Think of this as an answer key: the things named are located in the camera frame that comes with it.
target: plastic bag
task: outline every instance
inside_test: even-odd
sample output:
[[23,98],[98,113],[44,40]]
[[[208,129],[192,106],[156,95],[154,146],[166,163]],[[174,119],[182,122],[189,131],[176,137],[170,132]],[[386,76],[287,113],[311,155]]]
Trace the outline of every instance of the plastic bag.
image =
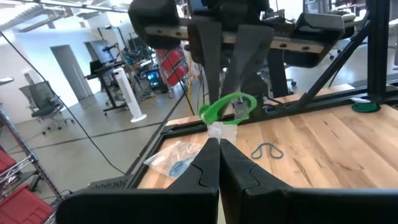
[[223,138],[227,139],[230,143],[235,144],[237,128],[237,125],[214,122],[207,126],[207,135],[209,138],[217,138],[218,143],[220,143]]
[[150,168],[178,178],[188,168],[203,145],[178,141],[144,161]]

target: black office chair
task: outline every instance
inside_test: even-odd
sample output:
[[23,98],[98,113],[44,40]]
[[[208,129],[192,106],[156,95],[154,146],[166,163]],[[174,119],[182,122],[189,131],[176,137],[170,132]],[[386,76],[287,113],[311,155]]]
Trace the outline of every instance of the black office chair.
[[63,104],[60,102],[57,96],[53,94],[50,84],[47,81],[30,85],[29,90],[38,109],[32,113],[32,117],[40,118],[41,120],[52,120],[52,122],[43,129],[42,134],[45,134],[46,130],[50,131],[52,126],[57,127],[58,130],[61,130],[62,127],[60,126],[60,123],[62,122],[75,122],[70,118],[55,119],[55,116],[61,112]]

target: office chair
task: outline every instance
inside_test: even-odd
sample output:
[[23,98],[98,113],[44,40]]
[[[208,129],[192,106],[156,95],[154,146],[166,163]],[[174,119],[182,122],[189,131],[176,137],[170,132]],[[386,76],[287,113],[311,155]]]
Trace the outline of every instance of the office chair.
[[29,106],[27,108],[29,108],[31,110],[31,112],[33,113],[37,107],[36,107],[35,102],[33,101],[33,97],[32,97],[32,94],[30,93],[29,87],[30,87],[29,85],[23,86],[23,87],[19,88],[19,90],[27,98],[27,101],[29,102]]
[[30,85],[29,90],[32,94],[33,102],[38,108],[37,111],[32,113],[32,117],[40,118],[41,120],[45,120],[47,118],[52,120],[52,122],[42,130],[42,134],[45,134],[46,130],[50,131],[53,125],[57,127],[58,130],[61,130],[61,122],[75,122],[70,118],[55,119],[55,116],[61,112],[61,109],[64,107],[64,105],[60,102],[57,96],[52,93],[50,84],[48,82]]

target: blue object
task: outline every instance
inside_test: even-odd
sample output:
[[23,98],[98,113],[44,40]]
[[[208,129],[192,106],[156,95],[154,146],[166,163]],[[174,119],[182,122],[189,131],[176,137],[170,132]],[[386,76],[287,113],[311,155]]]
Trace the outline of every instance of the blue object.
[[191,164],[194,158],[195,156],[191,156],[188,159],[176,162],[169,171],[169,177],[172,178],[179,177],[182,173],[185,172],[185,170],[188,168],[188,166]]

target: red bin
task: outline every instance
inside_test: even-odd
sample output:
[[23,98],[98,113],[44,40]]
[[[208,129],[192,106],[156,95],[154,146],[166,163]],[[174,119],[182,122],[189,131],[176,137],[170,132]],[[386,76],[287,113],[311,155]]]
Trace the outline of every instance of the red bin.
[[178,83],[178,79],[181,80],[185,74],[189,71],[188,65],[185,63],[179,65],[177,68],[174,69],[174,72],[169,75],[167,78],[167,83],[171,86],[175,86]]
[[53,208],[28,190],[18,188],[0,202],[0,224],[41,224]]
[[17,164],[17,162],[0,146],[0,174],[10,169],[15,164]]
[[162,68],[166,71],[171,71],[173,67],[178,64],[178,62],[181,61],[181,59],[183,58],[184,53],[180,49],[172,50],[167,54],[167,57],[164,57],[162,59]]

